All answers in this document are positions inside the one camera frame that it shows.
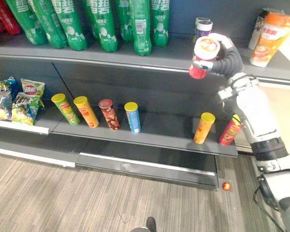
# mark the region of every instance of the red ball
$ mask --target red ball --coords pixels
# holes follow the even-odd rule
[[[228,182],[224,182],[224,183],[222,184],[222,188],[223,188],[223,190],[225,190],[225,191],[230,191],[230,190],[231,190],[231,185],[230,185]]]

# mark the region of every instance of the green soda bottle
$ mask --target green soda bottle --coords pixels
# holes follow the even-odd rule
[[[67,37],[61,28],[51,0],[30,0],[29,3],[45,30],[50,45],[54,48],[67,47]]]
[[[120,34],[124,41],[133,40],[132,20],[130,18],[129,0],[116,0]]]
[[[151,52],[149,0],[129,0],[134,51],[140,56]]]
[[[168,44],[169,40],[169,15],[170,0],[152,0],[151,9],[154,24],[154,44],[163,47]]]
[[[118,50],[118,41],[115,36],[114,20],[109,0],[87,0],[93,14],[100,43],[104,51]]]
[[[93,37],[99,41],[100,38],[99,38],[99,32],[98,32],[98,27],[95,23],[95,19],[93,17],[93,13],[91,12],[91,8],[90,8],[90,5],[89,5],[89,1],[90,0],[83,0],[83,3],[85,5],[85,11],[86,11],[86,15],[88,17],[88,20],[89,22],[91,23],[91,28],[92,28],[92,34],[93,34]]]
[[[70,48],[76,51],[87,49],[87,40],[83,34],[73,0],[52,0],[52,3],[60,24],[66,33]]]
[[[33,45],[46,44],[46,34],[27,1],[22,1],[22,4],[19,4],[15,0],[6,0],[6,3],[9,5],[14,17],[25,31],[27,39]]]

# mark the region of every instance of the gray carpet floor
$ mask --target gray carpet floor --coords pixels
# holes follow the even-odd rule
[[[230,192],[0,155],[0,232],[129,232],[149,216],[159,232],[276,231],[252,200],[251,157],[218,158],[217,167]]]

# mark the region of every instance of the store shelf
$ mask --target store shelf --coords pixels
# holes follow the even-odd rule
[[[142,131],[139,134],[132,134],[124,111],[117,110],[121,127],[116,131],[110,130],[107,127],[105,119],[100,113],[100,109],[95,108],[95,112],[100,121],[100,125],[97,128],[88,127],[84,121],[77,126],[73,126],[67,120],[62,119],[53,130],[53,133],[203,154],[229,157],[237,157],[238,155],[234,144],[222,146],[217,142],[218,135],[215,132],[215,126],[212,127],[204,144],[196,144],[193,141],[193,135],[199,123],[198,118],[193,119],[174,115],[140,113]]]
[[[48,135],[63,116],[51,101],[44,101],[44,103],[45,110],[40,109],[38,111],[34,126],[0,120],[0,128]]]
[[[218,187],[213,155],[90,140],[76,164],[208,190]]]
[[[77,52],[69,48],[54,49],[50,45],[33,46],[25,35],[0,34],[0,58],[70,61],[182,73],[188,72],[192,47],[191,39],[171,38],[167,47],[153,47],[150,56],[141,57],[134,53],[133,43],[121,44],[115,53],[103,52],[97,43],[85,51]],[[251,50],[239,47],[239,52],[247,73],[260,77],[264,82],[290,85],[290,61],[280,51],[266,68],[249,63]]]
[[[0,153],[60,166],[75,167],[86,144],[87,139],[83,138],[42,136],[0,128]]]

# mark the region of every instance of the shoe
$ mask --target shoe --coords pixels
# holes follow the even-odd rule
[[[153,217],[147,218],[146,227],[150,230],[150,232],[157,232],[156,221]]]

